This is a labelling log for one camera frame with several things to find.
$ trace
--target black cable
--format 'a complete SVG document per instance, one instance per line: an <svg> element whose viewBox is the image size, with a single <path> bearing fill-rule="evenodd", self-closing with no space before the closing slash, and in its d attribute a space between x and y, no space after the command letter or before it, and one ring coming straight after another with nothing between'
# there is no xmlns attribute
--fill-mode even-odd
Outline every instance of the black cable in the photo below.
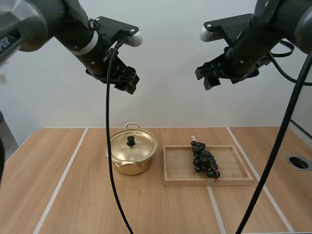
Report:
<svg viewBox="0 0 312 234"><path fill-rule="evenodd" d="M270 173L270 170L272 168L272 165L273 165L274 160L276 158L276 155L278 153L279 147L281 146L284 135L286 133L288 124L291 120L293 110L294 110L294 107L297 103L297 100L298 100L300 91L302 89L303 83L304 83L304 81L308 75L308 72L311 68L311 65L312 65L312 54L308 55L306 61L304 62L303 66L302 66L302 69L301 69L299 77L298 77L298 81L297 81L295 87L293 88L292 96L291 96L291 99L289 100L289 103L288 103L288 106L287 106L287 109L286 109L286 112L285 112L285 115L284 115L284 118L282 121L282 125L278 131L278 134L277 134L274 146L272 148L269 160L268 160L267 165L265 166L265 169L262 173L262 177L258 183L258 186L255 189L255 192L254 192L253 197L249 203L249 206L246 210L246 213L245 213L245 215L244 215L244 217L243 217L243 219L242 219L242 221L241 221L241 223L240 223L240 225L236 231L236 234L240 234L243 231L243 229L244 229L244 227L245 227L245 225L246 225L246 223L250 217L250 214L252 213L254 206L255 206L255 204L256 204L259 196L260 196L261 190L262 190L262 188L263 188L263 186L264 186L264 184L268 178L268 175Z"/></svg>
<svg viewBox="0 0 312 234"><path fill-rule="evenodd" d="M286 74L286 72L283 71L283 69L278 65L277 61L274 59L273 55L271 52L269 52L269 57L270 57L270 60L272 61L272 63L274 64L274 66L277 68L277 70L280 72L280 74L285 77L287 80L289 80L290 82L292 83L297 83L297 80L291 78L290 76L288 76ZM312 83L309 83L309 82L304 82L303 83L304 86L312 86Z"/></svg>
<svg viewBox="0 0 312 234"><path fill-rule="evenodd" d="M112 189L114 192L114 197L116 200L116 203L118 205L119 211L121 213L121 216L123 218L123 221L125 222L129 232L133 234L133 231L127 221L127 218L122 210L121 204L119 202L119 198L117 195L115 183L114 183L114 176L113 176L113 167L112 167L112 149L111 149L111 138L110 138L110 132L109 132L109 93L110 93L110 79L111 79L111 69L112 69L112 63L115 57L115 53L117 52L117 49L122 46L122 44L126 41L126 38L122 38L119 40L113 49L113 52L111 54L109 65L107 69L107 86L106 86L106 138L107 138L107 153L108 153L108 166L109 166L109 176L111 179Z"/></svg>
<svg viewBox="0 0 312 234"><path fill-rule="evenodd" d="M285 40L281 40L279 43L281 43L282 45L284 45L287 48L289 48L290 51L287 52L287 53L283 53L283 54L275 54L275 53L271 52L273 57L275 57L275 58L284 58L284 57L288 57L288 56L293 54L293 50L294 50L294 45L293 44L291 44L290 42L285 41Z"/></svg>
<svg viewBox="0 0 312 234"><path fill-rule="evenodd" d="M0 185L1 185L2 173L4 169L4 163L5 163L5 151L4 151L2 139L0 137Z"/></svg>

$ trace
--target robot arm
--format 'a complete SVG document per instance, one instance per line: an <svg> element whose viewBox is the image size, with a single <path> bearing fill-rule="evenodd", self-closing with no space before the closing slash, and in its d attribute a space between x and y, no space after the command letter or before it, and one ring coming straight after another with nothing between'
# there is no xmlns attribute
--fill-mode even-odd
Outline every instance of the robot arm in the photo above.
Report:
<svg viewBox="0 0 312 234"><path fill-rule="evenodd" d="M106 83L110 47L120 39L139 46L138 28L113 19L89 19L78 0L2 0L0 3L0 65L17 50L35 51L56 37L86 67L86 73ZM114 58L111 83L130 94L139 81L136 71Z"/></svg>
<svg viewBox="0 0 312 234"><path fill-rule="evenodd" d="M259 75L271 62L268 53L283 38L301 51L312 51L312 2L310 0L258 0L254 14L205 22L203 41L225 39L229 47L214 60L196 69L206 90L220 85L219 78L237 83Z"/></svg>

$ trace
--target grape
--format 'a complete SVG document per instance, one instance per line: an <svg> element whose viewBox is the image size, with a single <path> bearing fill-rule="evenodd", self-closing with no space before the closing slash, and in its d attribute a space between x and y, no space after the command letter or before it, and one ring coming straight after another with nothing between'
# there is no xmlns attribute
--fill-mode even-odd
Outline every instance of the grape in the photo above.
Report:
<svg viewBox="0 0 312 234"><path fill-rule="evenodd" d="M203 165L203 166L201 167L201 169L203 170L203 172L207 172L208 169L209 169L209 167L206 166L206 165Z"/></svg>
<svg viewBox="0 0 312 234"><path fill-rule="evenodd" d="M218 175L218 178L220 177L220 172L215 172L215 171L213 171L214 172L214 178L217 178L217 176L216 175Z"/></svg>
<svg viewBox="0 0 312 234"><path fill-rule="evenodd" d="M195 166L195 171L196 172L201 172L201 166Z"/></svg>
<svg viewBox="0 0 312 234"><path fill-rule="evenodd" d="M201 161L198 158L194 158L193 164L194 164L194 166L199 166L199 165L201 165Z"/></svg>
<svg viewBox="0 0 312 234"><path fill-rule="evenodd" d="M193 146L192 149L193 149L193 153L196 153L196 154L199 153L199 148L196 145Z"/></svg>
<svg viewBox="0 0 312 234"><path fill-rule="evenodd" d="M206 157L202 157L202 158L201 158L201 162L202 162L203 164L208 164L209 159L207 159Z"/></svg>
<svg viewBox="0 0 312 234"><path fill-rule="evenodd" d="M209 170L208 172L207 172L207 176L209 177L209 178L213 178L214 177L214 171L213 170Z"/></svg>
<svg viewBox="0 0 312 234"><path fill-rule="evenodd" d="M208 151L208 158L210 158L210 159L213 159L213 158L214 158L213 154L210 153L209 151Z"/></svg>
<svg viewBox="0 0 312 234"><path fill-rule="evenodd" d="M203 150L203 157L209 157L209 152L207 150Z"/></svg>
<svg viewBox="0 0 312 234"><path fill-rule="evenodd" d="M205 148L203 146L199 147L199 151L203 151Z"/></svg>
<svg viewBox="0 0 312 234"><path fill-rule="evenodd" d="M204 157L204 152L205 152L205 150L200 151L199 155L200 155L201 157Z"/></svg>

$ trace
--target pot lid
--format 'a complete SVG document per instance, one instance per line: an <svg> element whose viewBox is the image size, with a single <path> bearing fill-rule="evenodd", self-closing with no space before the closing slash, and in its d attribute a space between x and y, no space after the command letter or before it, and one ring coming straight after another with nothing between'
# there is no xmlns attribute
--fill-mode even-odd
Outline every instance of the pot lid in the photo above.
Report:
<svg viewBox="0 0 312 234"><path fill-rule="evenodd" d="M128 123L125 130L111 136L112 161L144 162L151 158L157 149L157 139L137 123Z"/></svg>

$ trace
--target white stripe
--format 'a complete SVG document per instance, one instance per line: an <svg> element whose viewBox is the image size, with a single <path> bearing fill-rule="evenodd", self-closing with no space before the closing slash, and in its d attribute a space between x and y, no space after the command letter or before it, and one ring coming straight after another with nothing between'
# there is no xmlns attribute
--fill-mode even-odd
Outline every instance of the white stripe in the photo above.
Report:
<svg viewBox="0 0 312 234"><path fill-rule="evenodd" d="M240 146L240 144L238 143L237 139L235 138L235 136L233 135L232 131L230 130L229 127L226 127L229 134L231 135L232 139L234 140L235 144L237 145L237 147L239 148L239 150L241 151L242 155L244 156L246 162L248 163L248 165L250 166L252 172L254 173L255 177L257 178L257 180L260 180L260 176L257 173L257 171L255 170L254 166L252 165L252 163L250 162L249 158L247 157L247 155L245 154L243 148ZM285 226L287 227L288 231L291 233L294 233L294 230L292 228L292 226L290 225L290 223L288 222L288 220L286 219L286 217L284 216L283 212L281 211L281 209L279 208L278 204L276 203L276 201L274 200L274 198L272 197L271 193L269 192L269 190L267 189L266 186L263 186L263 190L266 193L266 195L268 196L270 202L272 203L272 205L274 206L274 208L276 209L278 215L280 216L280 218L282 219L282 221L284 222Z"/></svg>
<svg viewBox="0 0 312 234"><path fill-rule="evenodd" d="M82 134L82 136L80 138L80 141L78 142L78 145L77 145L75 151L73 152L73 155L70 158L70 160L69 160L69 162L68 162L68 164L67 164L67 166L65 168L65 171L63 172L63 175L62 175L62 177L60 178L60 180L58 182L57 187L54 190L54 193L52 194L52 197L51 197L50 201L49 201L47 207L45 208L45 210L44 210L44 212L43 212L43 214L41 216L41 219L39 220L39 223L36 226L36 229L33 232L34 234L38 234L39 233L40 228L42 227L46 217L48 216L48 213L49 213L49 211L50 211L50 209L51 209L51 207L53 205L53 202L54 202L55 198L57 197L57 195L59 193L59 190L60 190L60 188L61 188L61 186L62 186L62 184L63 184L63 182L65 180L65 177L66 177L66 175L67 175L67 173L68 173L68 171L69 171L69 169L70 169L70 167L71 167L75 157L76 157L76 154L77 154L77 152L78 152L78 150L79 150L79 148L80 148L80 146L81 146L81 144L83 142L84 136L86 135L87 131L88 131L88 128L85 128L84 132L83 132L83 134Z"/></svg>
<svg viewBox="0 0 312 234"><path fill-rule="evenodd" d="M222 217L221 217L218 205L217 205L216 200L215 200L214 192L213 192L211 186L207 186L207 189L208 189L208 193L209 193L209 196L210 196L211 203L212 203L213 208L214 208L214 214L215 214L216 220L218 222L220 232L221 232L221 234L226 234L226 231L225 231L225 228L224 228L224 224L223 224L223 221L222 221Z"/></svg>

